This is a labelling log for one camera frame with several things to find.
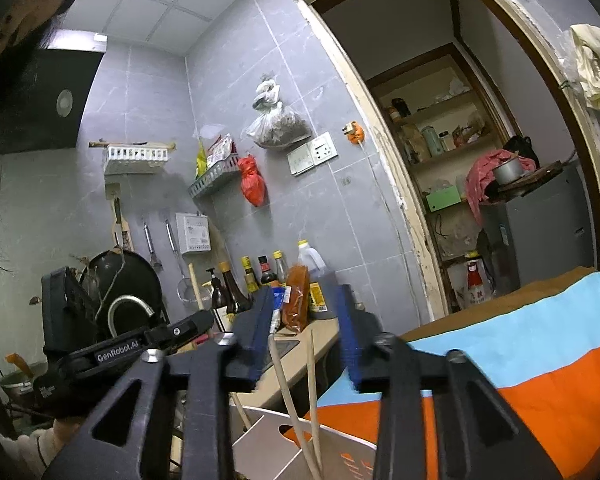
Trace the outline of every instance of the green box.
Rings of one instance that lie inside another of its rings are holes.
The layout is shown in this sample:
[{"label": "green box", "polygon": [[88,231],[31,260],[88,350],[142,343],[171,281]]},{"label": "green box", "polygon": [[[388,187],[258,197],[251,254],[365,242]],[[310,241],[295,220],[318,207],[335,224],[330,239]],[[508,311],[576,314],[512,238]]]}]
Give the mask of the green box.
[{"label": "green box", "polygon": [[429,211],[438,211],[458,202],[461,202],[461,199],[456,186],[445,187],[445,189],[427,195]]}]

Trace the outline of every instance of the hanging plastic bag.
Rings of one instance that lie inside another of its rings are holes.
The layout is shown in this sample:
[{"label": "hanging plastic bag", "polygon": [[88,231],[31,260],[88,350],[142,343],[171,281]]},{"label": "hanging plastic bag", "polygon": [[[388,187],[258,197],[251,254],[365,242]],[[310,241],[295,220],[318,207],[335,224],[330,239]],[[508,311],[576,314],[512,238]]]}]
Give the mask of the hanging plastic bag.
[{"label": "hanging plastic bag", "polygon": [[240,172],[242,173],[242,182],[240,183],[242,194],[254,206],[261,206],[264,204],[264,195],[267,192],[267,187],[258,171],[256,159],[253,158],[253,155],[239,158],[238,168],[240,168]]},{"label": "hanging plastic bag", "polygon": [[279,100],[280,85],[267,79],[256,88],[253,108],[260,116],[246,129],[261,148],[286,148],[298,140],[311,137],[302,117],[291,106]]}]

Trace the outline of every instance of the clear plastic bag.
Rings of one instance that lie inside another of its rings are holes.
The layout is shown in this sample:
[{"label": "clear plastic bag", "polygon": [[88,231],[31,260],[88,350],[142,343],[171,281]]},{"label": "clear plastic bag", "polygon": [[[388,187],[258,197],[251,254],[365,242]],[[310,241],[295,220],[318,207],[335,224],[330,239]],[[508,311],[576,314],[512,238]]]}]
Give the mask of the clear plastic bag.
[{"label": "clear plastic bag", "polygon": [[261,148],[286,148],[298,140],[311,137],[302,117],[291,106],[278,99],[280,86],[273,79],[263,81],[256,89],[253,108],[259,117],[245,130]]}]

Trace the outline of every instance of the yellow label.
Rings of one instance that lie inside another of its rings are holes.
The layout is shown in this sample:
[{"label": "yellow label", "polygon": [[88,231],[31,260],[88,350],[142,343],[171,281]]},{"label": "yellow label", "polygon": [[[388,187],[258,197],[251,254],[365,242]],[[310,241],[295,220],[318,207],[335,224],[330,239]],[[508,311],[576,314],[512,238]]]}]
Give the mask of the yellow label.
[{"label": "yellow label", "polygon": [[324,296],[318,283],[309,283],[309,293],[311,294],[310,308],[313,312],[326,312],[327,304],[324,302]]}]

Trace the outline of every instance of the shelving unit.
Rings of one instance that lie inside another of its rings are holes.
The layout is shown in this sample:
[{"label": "shelving unit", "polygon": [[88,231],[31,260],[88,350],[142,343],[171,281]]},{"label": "shelving unit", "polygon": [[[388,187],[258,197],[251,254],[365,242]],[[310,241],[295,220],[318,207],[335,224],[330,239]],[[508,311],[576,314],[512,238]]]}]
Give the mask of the shelving unit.
[{"label": "shelving unit", "polygon": [[[450,83],[454,79],[459,79],[467,90],[451,95]],[[478,157],[500,148],[508,138],[506,132],[498,129],[500,122],[492,115],[493,105],[480,80],[452,44],[402,63],[367,83],[379,107],[386,110],[392,105],[392,99],[401,98],[412,111],[411,115],[398,121],[391,121],[388,113],[386,117],[403,162],[421,195],[428,189],[439,189],[440,180],[455,185],[458,178],[466,177]],[[452,132],[458,126],[468,126],[476,117],[485,124],[486,131],[476,141],[418,163],[412,164],[408,160],[410,149],[416,151],[409,145],[414,126],[420,131],[425,126],[432,126],[439,134]],[[409,132],[402,129],[407,125],[411,129]],[[447,269],[467,261],[464,254],[475,249],[480,231],[467,205],[466,197],[462,197],[460,202],[429,212],[423,198],[422,207],[450,305],[456,298]]]}]

